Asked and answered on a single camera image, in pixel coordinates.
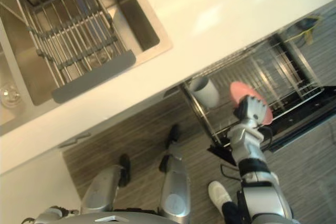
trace wooden floor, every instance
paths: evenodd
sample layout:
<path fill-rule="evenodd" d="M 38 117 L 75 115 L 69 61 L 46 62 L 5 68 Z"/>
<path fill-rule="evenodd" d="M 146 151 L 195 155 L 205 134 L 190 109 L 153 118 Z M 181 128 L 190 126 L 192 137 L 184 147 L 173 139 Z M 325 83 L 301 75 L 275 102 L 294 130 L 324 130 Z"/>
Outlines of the wooden floor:
<path fill-rule="evenodd" d="M 323 27 L 316 28 L 312 46 L 301 48 L 324 85 L 336 85 L 335 24 L 336 15 L 331 23 L 323 22 Z M 179 93 L 64 152 L 79 195 L 84 195 L 100 170 L 117 163 L 122 153 L 128 153 L 132 180 L 119 190 L 115 207 L 156 209 L 164 178 L 158 166 L 164 154 L 164 141 L 174 123 L 179 123 L 183 131 L 181 150 L 191 179 L 192 224 L 223 223 L 208 198 L 207 185 L 219 180 L 235 201 L 239 182 L 221 175 L 221 161 L 206 151 L 210 140 Z M 296 219 L 302 223 L 336 223 L 335 135 L 336 117 L 280 151 L 266 153 Z"/>

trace white cylinder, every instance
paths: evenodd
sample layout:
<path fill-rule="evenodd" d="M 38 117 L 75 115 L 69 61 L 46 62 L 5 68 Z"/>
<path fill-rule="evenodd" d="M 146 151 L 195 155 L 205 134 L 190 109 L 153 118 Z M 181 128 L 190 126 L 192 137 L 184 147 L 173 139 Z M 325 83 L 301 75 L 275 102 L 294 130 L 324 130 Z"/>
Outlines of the white cylinder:
<path fill-rule="evenodd" d="M 208 77 L 197 77 L 189 85 L 189 90 L 201 105 L 213 108 L 219 104 L 219 93 Z"/>

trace dish rack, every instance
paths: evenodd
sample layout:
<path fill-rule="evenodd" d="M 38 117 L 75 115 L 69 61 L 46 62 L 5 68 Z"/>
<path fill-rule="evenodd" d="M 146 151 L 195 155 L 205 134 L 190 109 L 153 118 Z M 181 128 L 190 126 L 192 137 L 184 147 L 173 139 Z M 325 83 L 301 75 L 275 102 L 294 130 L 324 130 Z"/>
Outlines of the dish rack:
<path fill-rule="evenodd" d="M 207 76 L 219 91 L 217 107 L 202 106 L 188 89 L 191 80 L 199 76 Z M 277 34 L 209 66 L 192 79 L 180 85 L 180 89 L 204 131 L 216 145 L 223 147 L 230 145 L 226 137 L 228 129 L 238 123 L 230 99 L 231 82 L 244 82 L 260 93 L 272 110 L 273 121 L 323 91 L 299 49 Z"/>
<path fill-rule="evenodd" d="M 37 54 L 44 58 L 57 87 L 127 51 L 101 0 L 17 2 Z"/>

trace sink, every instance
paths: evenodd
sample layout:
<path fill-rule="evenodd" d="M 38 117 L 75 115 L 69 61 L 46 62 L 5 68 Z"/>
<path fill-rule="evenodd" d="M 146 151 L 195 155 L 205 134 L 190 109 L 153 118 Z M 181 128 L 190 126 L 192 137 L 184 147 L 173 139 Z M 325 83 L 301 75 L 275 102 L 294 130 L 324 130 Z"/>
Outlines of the sink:
<path fill-rule="evenodd" d="M 5 54 L 0 46 L 0 124 L 5 124 L 25 109 L 13 75 L 9 69 Z"/>
<path fill-rule="evenodd" d="M 33 104 L 40 105 L 51 99 L 51 91 L 56 88 L 56 84 L 48 71 L 45 61 L 37 55 L 25 23 L 22 18 L 18 18 L 20 17 L 19 10 L 15 10 L 18 17 L 10 12 L 9 6 L 15 6 L 15 0 L 2 0 L 2 3 L 0 6 L 0 18 L 15 60 L 20 68 Z"/>
<path fill-rule="evenodd" d="M 171 42 L 147 0 L 101 1 L 111 15 L 123 45 L 136 57 L 132 68 L 171 48 Z M 17 0 L 0 2 L 1 61 L 6 60 L 10 70 L 4 71 L 6 78 L 8 76 L 7 79 L 17 87 L 25 105 L 17 109 L 20 113 L 11 120 L 1 121 L 0 134 L 4 134 L 60 104 L 52 96 L 59 85 L 48 60 L 38 55 Z"/>

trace pink object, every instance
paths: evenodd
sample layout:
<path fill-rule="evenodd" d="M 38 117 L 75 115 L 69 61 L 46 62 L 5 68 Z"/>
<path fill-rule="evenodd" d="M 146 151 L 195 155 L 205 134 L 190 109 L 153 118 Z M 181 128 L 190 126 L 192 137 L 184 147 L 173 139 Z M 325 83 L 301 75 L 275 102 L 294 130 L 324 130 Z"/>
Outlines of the pink object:
<path fill-rule="evenodd" d="M 230 94 L 231 94 L 231 99 L 233 103 L 235 104 L 235 107 L 237 107 L 240 100 L 247 95 L 256 97 L 258 100 L 261 100 L 265 105 L 267 105 L 266 100 L 257 91 L 255 91 L 249 85 L 243 82 L 240 82 L 240 81 L 234 81 L 231 83 Z M 262 124 L 263 125 L 271 124 L 272 120 L 273 120 L 273 114 L 272 114 L 271 109 L 267 105 L 266 115 L 265 115 L 265 118 Z"/>

